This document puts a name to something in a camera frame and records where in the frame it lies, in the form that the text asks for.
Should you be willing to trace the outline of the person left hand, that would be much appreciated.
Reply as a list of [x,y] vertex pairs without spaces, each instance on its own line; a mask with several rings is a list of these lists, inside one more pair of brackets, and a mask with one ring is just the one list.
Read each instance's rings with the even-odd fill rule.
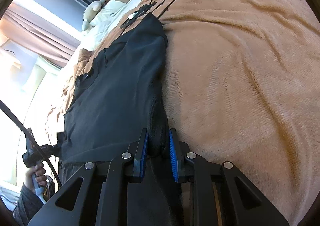
[[34,182],[37,182],[40,187],[46,187],[47,175],[43,163],[37,163],[35,166],[30,167],[25,173],[24,185],[35,193]]

